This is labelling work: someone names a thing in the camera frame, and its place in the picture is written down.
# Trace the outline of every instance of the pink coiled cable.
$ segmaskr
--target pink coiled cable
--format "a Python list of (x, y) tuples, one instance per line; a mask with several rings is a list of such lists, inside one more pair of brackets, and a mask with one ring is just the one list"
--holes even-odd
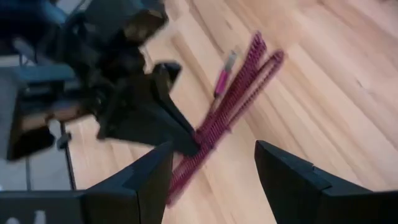
[[(200, 148), (199, 152), (193, 157), (184, 157), (173, 171), (168, 205), (175, 203), (194, 173), (215, 148), (217, 142), (225, 133), (229, 132), (230, 127), (242, 116), (281, 67), (284, 60), (284, 53), (281, 50), (275, 52), (268, 61), (259, 67), (260, 60), (265, 52), (266, 44), (261, 34), (257, 32), (253, 37), (242, 68), (230, 84), (221, 102), (216, 108), (213, 108), (217, 100), (214, 99), (202, 125), (193, 133), (193, 138)], [(261, 75), (265, 76), (249, 93), (252, 84)]]

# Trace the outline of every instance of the black machine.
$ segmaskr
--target black machine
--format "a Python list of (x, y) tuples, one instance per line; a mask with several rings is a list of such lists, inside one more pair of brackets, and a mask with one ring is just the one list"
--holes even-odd
[[(180, 65), (144, 73), (139, 47), (166, 22), (159, 0), (92, 0), (71, 14), (48, 0), (0, 0), (0, 55), (36, 64), (21, 57), (20, 67), (0, 68), (0, 157), (53, 144), (50, 119), (90, 114), (98, 139), (156, 146), (87, 190), (0, 192), (0, 223), (161, 223), (172, 153), (198, 150), (169, 97)], [(266, 142), (256, 164), (278, 223), (397, 223), (397, 192), (371, 192)]]

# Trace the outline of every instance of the black plastic part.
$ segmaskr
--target black plastic part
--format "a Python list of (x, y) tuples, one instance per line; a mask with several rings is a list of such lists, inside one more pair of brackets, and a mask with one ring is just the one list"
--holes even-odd
[(0, 192), (0, 223), (160, 224), (171, 175), (167, 142), (87, 190)]
[(129, 77), (131, 75), (142, 75), (145, 67), (145, 58), (137, 47), (129, 47), (128, 44), (122, 44), (125, 40), (116, 42), (119, 49), (111, 50), (103, 55), (99, 66), (103, 71), (103, 76), (112, 83)]
[(193, 128), (170, 99), (169, 77), (166, 66), (158, 64), (151, 75), (120, 80), (105, 103), (106, 110), (98, 115), (97, 138), (153, 146), (172, 141), (176, 151), (195, 155), (198, 146), (192, 138)]
[(52, 146), (55, 142), (49, 127), (27, 131), (19, 137), (9, 152), (9, 160), (18, 160)]
[(169, 86), (169, 91), (172, 89), (174, 86), (175, 81), (177, 81), (177, 77), (181, 72), (181, 65), (175, 62), (165, 62), (164, 67), (167, 70), (167, 73), (169, 74), (169, 80), (170, 82), (168, 84), (171, 84)]
[(398, 223), (398, 191), (372, 192), (264, 141), (255, 158), (278, 224)]
[(9, 43), (23, 36), (36, 43), (49, 24), (60, 24), (67, 15), (48, 0), (0, 0), (0, 39)]
[(19, 114), (19, 82), (11, 69), (0, 71), (0, 157), (12, 157), (10, 150), (18, 138), (17, 116)]
[(59, 139), (57, 139), (58, 149), (66, 149), (68, 147), (69, 141), (72, 140), (71, 133), (63, 133)]
[(87, 21), (97, 27), (103, 42), (109, 42), (119, 30), (134, 26), (138, 44), (143, 43), (168, 20), (165, 8), (158, 0), (94, 0), (87, 7)]

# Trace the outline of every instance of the cable connector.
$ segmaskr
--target cable connector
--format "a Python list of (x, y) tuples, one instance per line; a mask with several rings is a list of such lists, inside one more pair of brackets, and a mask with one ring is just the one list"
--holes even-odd
[(221, 94), (224, 93), (225, 87), (227, 86), (229, 80), (229, 75), (232, 72), (232, 68), (234, 67), (235, 61), (236, 61), (236, 53), (232, 51), (228, 56), (228, 60), (226, 61), (224, 68), (218, 77), (217, 85), (214, 90), (215, 98), (219, 97)]

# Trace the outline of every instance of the cable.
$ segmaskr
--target cable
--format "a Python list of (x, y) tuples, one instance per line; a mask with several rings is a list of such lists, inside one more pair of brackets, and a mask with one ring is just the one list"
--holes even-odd
[[(177, 201), (177, 197), (181, 195), (194, 173), (214, 150), (218, 141), (229, 132), (230, 127), (243, 115), (281, 67), (284, 53), (278, 50), (257, 69), (265, 52), (266, 44), (261, 38), (261, 34), (257, 32), (242, 68), (232, 81), (219, 106), (215, 109), (210, 108), (202, 125), (193, 134), (195, 142), (200, 147), (198, 154), (193, 157), (184, 157), (173, 171), (168, 205), (173, 205)], [(256, 81), (258, 84), (250, 91)], [(217, 98), (214, 99), (212, 105), (216, 104), (216, 100)]]

